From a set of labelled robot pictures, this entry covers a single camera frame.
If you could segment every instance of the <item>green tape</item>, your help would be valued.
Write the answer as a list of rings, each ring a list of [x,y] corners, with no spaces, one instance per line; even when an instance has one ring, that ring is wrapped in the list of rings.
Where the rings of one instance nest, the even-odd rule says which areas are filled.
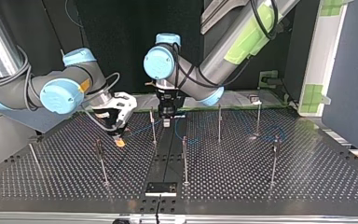
[[[343,0],[323,0],[320,15],[323,17],[338,16],[343,5]]]
[[[301,113],[317,113],[319,104],[322,102],[323,85],[307,84],[300,107]]]
[[[274,21],[274,11],[271,7],[264,4],[257,11],[267,31],[270,31]],[[229,49],[225,60],[234,64],[240,64],[250,55],[256,55],[268,42],[269,40],[260,29],[255,16],[253,16]]]

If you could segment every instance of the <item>cable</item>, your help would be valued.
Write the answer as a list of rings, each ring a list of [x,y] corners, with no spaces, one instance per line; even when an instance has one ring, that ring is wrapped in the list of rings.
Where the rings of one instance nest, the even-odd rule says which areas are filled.
[[[275,2],[275,0],[270,0],[271,4],[272,4],[272,8],[274,10],[274,22],[271,28],[271,31],[268,32],[266,27],[264,26],[263,22],[261,21],[260,15],[258,14],[257,11],[257,7],[256,7],[256,2],[255,0],[251,0],[251,6],[252,6],[252,11],[255,14],[255,19],[258,23],[258,26],[260,27],[261,31],[263,32],[263,34],[266,36],[266,38],[268,38],[269,40],[272,40],[275,38],[276,36],[276,26],[278,25],[278,7],[277,7],[277,3]]]
[[[292,95],[290,94],[290,92],[287,90],[286,85],[284,85],[283,78],[281,78],[281,82],[282,82],[282,85],[283,85],[284,90],[285,90],[286,93],[289,95],[289,98],[292,99],[291,101],[293,102],[293,104],[295,104],[295,106],[296,106],[297,108],[299,108],[299,107],[298,107],[298,104],[295,102],[295,98],[292,97]]]
[[[112,129],[108,129],[106,128],[105,126],[103,126],[97,119],[95,119],[91,113],[89,111],[87,111],[86,108],[84,108],[83,105],[80,105],[80,107],[83,109],[83,111],[87,114],[87,116],[89,116],[89,118],[95,123],[98,125],[98,127],[100,127],[101,129],[103,129],[104,131],[107,131],[107,132],[114,132],[115,130],[117,130],[116,126],[113,125],[115,128],[112,128]]]
[[[86,108],[83,106],[83,104],[85,104],[86,102],[88,102],[88,101],[94,99],[95,97],[97,97],[97,96],[99,96],[99,95],[101,95],[101,94],[103,94],[103,93],[109,91],[110,89],[112,89],[112,88],[116,85],[116,83],[120,80],[120,73],[115,72],[115,73],[111,74],[109,77],[107,77],[105,80],[108,80],[108,79],[110,79],[111,77],[117,77],[117,78],[115,79],[115,81],[113,81],[112,84],[110,84],[108,87],[106,87],[106,89],[104,89],[101,93],[96,93],[94,96],[92,96],[91,98],[89,98],[89,99],[86,100],[86,101],[83,101],[83,103],[80,104],[80,107],[81,107],[81,108],[83,109],[83,111],[87,114],[87,116],[89,116],[89,118],[90,118],[95,124],[97,124],[101,129],[103,129],[104,131],[107,131],[107,132],[114,132],[115,130],[117,130],[117,127],[114,126],[115,128],[112,128],[112,129],[108,129],[108,128],[104,127],[97,119],[95,119],[95,118],[90,114],[89,111],[86,110]]]
[[[61,42],[60,38],[58,37],[57,30],[54,26],[53,21],[51,20],[50,14],[48,13],[48,8],[46,7],[45,1],[42,0],[41,2],[42,2],[43,9],[45,10],[46,15],[48,16],[48,21],[50,22],[51,28],[53,29],[53,32],[54,32],[54,35],[56,36],[58,44],[60,45],[60,49],[63,51],[62,42]]]
[[[29,68],[29,66],[31,66],[28,63],[28,56],[25,53],[25,51],[20,48],[20,46],[17,46],[17,48],[19,49],[20,53],[23,55],[24,57],[24,64],[22,65],[22,67],[19,69],[19,71],[17,71],[13,76],[10,77],[3,77],[0,79],[0,86],[5,86],[7,83],[12,82],[13,80],[15,80],[17,77],[21,76],[24,72],[26,72]]]
[[[76,26],[83,28],[82,25],[80,25],[79,23],[74,21],[74,19],[72,19],[71,15],[69,15],[69,12],[68,12],[68,0],[65,0],[65,12],[66,12],[66,15],[68,16],[69,20],[71,20],[71,22],[73,22]]]
[[[28,61],[28,56],[25,53],[25,51],[20,47],[17,46],[17,48],[19,49],[20,53],[22,54],[22,56],[24,57],[24,63],[21,66],[21,68],[13,75],[10,77],[4,77],[0,79],[0,87],[1,86],[5,86],[6,84],[14,81],[15,79],[17,79],[18,77],[22,76],[25,72],[26,72],[26,76],[25,76],[25,81],[24,81],[24,92],[23,92],[23,97],[24,97],[24,101],[25,101],[25,106],[27,107],[28,110],[30,111],[36,111],[37,110],[37,105],[35,105],[28,94],[28,87],[31,86],[31,92],[33,93],[33,95],[39,99],[39,95],[36,93],[36,91],[34,90],[34,84],[32,83],[31,80],[31,70],[32,70],[32,66],[29,64]]]
[[[115,73],[109,75],[109,77],[107,77],[107,78],[105,79],[105,80],[107,81],[108,79],[110,79],[110,78],[112,78],[112,77],[115,77],[115,76],[117,76],[117,78],[115,79],[115,81],[112,82],[112,84],[110,84],[109,86],[107,86],[102,92],[100,92],[100,93],[98,93],[98,92],[95,93],[95,95],[91,96],[91,98],[89,98],[89,99],[83,101],[82,104],[85,104],[86,102],[89,102],[89,101],[95,99],[97,96],[99,96],[99,95],[101,95],[101,94],[104,94],[104,93],[106,93],[107,91],[109,91],[110,89],[112,89],[112,88],[116,85],[116,83],[120,80],[120,73],[115,72]]]
[[[245,68],[248,66],[250,60],[252,59],[252,58],[249,58],[249,59],[246,61],[246,63],[244,64],[244,66],[242,67],[242,69],[240,70],[240,72],[239,72],[234,78],[232,78],[230,81],[225,82],[225,83],[223,83],[223,84],[221,84],[221,85],[214,84],[211,80],[207,79],[207,78],[205,77],[205,75],[203,75],[202,72],[201,72],[200,69],[199,69],[199,73],[200,73],[200,75],[202,76],[202,78],[204,78],[206,82],[208,82],[208,83],[211,84],[211,85],[207,85],[207,84],[205,84],[205,83],[202,83],[202,82],[197,81],[196,79],[194,79],[193,77],[190,76],[191,71],[193,70],[194,65],[192,65],[192,67],[188,70],[188,72],[185,72],[185,70],[183,69],[183,67],[182,67],[182,66],[180,65],[180,63],[179,63],[179,47],[176,48],[175,46],[178,46],[178,44],[177,44],[177,43],[173,43],[173,44],[172,44],[172,49],[173,49],[173,52],[174,52],[174,60],[175,60],[175,63],[176,63],[176,68],[177,68],[178,70],[180,70],[180,71],[183,73],[183,75],[185,75],[186,78],[190,79],[192,82],[194,82],[194,83],[196,83],[196,84],[198,84],[198,85],[200,85],[200,86],[202,86],[202,87],[205,87],[205,88],[225,87],[225,86],[227,86],[227,85],[233,83],[233,82],[241,75],[241,73],[245,70]],[[176,79],[178,78],[178,75],[179,75],[178,70],[176,70]]]
[[[28,95],[28,85],[29,85],[30,77],[31,77],[31,68],[32,68],[32,66],[30,65],[28,68],[28,71],[27,71],[27,75],[25,77],[24,100],[25,100],[25,106],[27,107],[28,110],[36,111],[37,106],[34,105],[34,103],[32,103],[32,101],[30,100],[29,95]]]

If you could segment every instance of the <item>silver robot arm segment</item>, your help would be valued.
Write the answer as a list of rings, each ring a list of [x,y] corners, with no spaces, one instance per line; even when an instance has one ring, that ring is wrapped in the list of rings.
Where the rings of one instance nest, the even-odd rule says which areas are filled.
[[[62,60],[66,67],[63,71],[34,77],[25,51],[16,46],[0,17],[0,110],[35,111],[44,107],[70,114],[88,103],[95,111],[109,111],[105,124],[98,124],[119,138],[137,105],[135,98],[125,92],[108,92],[119,75],[115,74],[117,80],[108,86],[89,49],[71,51]]]
[[[258,16],[270,31],[274,23],[274,9],[270,0],[251,0]],[[299,0],[278,0],[277,22]],[[254,56],[269,42],[262,32],[248,3],[200,67],[194,66],[179,53],[179,35],[159,34],[156,46],[145,56],[146,73],[156,80],[166,79],[180,91],[205,105],[215,105],[224,92],[226,79],[244,61]]]

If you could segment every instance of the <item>metal pin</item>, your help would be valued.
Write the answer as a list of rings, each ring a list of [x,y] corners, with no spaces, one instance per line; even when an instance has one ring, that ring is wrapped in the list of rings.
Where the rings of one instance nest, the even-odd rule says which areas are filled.
[[[150,109],[150,122],[152,123],[152,130],[153,130],[153,144],[157,144],[156,140],[156,128],[155,128],[155,122],[153,118],[153,107]]]
[[[183,159],[185,161],[185,186],[188,186],[190,183],[188,182],[188,176],[187,176],[187,143],[186,143],[186,137],[183,137],[183,141],[182,141],[182,150],[183,150]]]
[[[220,141],[222,140],[222,127],[221,127],[221,123],[222,123],[222,106],[219,105],[219,119],[218,119],[218,122],[219,122],[219,136],[218,136],[218,142],[220,143]]]
[[[249,101],[252,105],[258,105],[257,108],[257,124],[255,127],[255,133],[254,136],[258,137],[260,136],[260,115],[261,115],[261,105],[262,102],[260,101],[259,95],[249,95]]]
[[[274,164],[272,166],[271,186],[273,186],[275,184],[274,178],[275,178],[276,164],[277,164],[277,159],[278,159],[279,153],[281,151],[281,139],[280,139],[279,135],[275,136],[275,140],[274,140],[272,149],[274,150]]]
[[[37,167],[39,169],[39,172],[43,177],[42,167],[40,166],[39,159],[36,157],[36,153],[34,152],[34,146],[32,145],[32,143],[28,144],[28,146],[30,147],[32,155],[34,156],[34,161],[36,161],[36,164],[37,164]]]
[[[257,125],[255,127],[255,135],[260,136],[260,114],[261,114],[261,101],[259,101],[258,109],[257,109]]]
[[[97,158],[100,160],[101,166],[103,168],[104,184],[109,186],[109,180],[107,179],[106,169],[103,163],[103,144],[101,138],[97,138],[97,142],[95,143],[95,153],[97,154]]]
[[[104,179],[105,179],[104,184],[105,184],[106,186],[108,186],[108,185],[109,185],[109,181],[107,180],[107,175],[106,175],[106,170],[105,170],[105,168],[104,168],[103,160],[101,160],[101,166],[103,167],[103,177],[104,177]]]
[[[34,156],[34,161],[36,161],[36,163],[39,165],[39,160],[36,157],[36,153],[34,153],[34,146],[32,145],[32,143],[28,144],[28,146],[30,147],[32,155]]]

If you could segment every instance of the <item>black wall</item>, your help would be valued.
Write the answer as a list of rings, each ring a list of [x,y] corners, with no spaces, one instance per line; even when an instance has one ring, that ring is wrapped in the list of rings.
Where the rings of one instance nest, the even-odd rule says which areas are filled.
[[[115,91],[129,93],[153,91],[145,86],[150,78],[143,60],[156,34],[179,34],[182,55],[199,65],[241,10],[230,12],[202,36],[202,0],[69,0],[69,14],[75,21],[79,17],[84,29],[68,19],[64,4],[65,0],[0,0],[0,9],[16,41],[27,51],[34,73],[63,69],[61,49],[67,53],[89,47],[106,76],[120,72]],[[293,15],[287,16],[290,23]],[[227,90],[256,89],[261,71],[277,69],[283,75],[290,36],[286,32],[269,42]]]

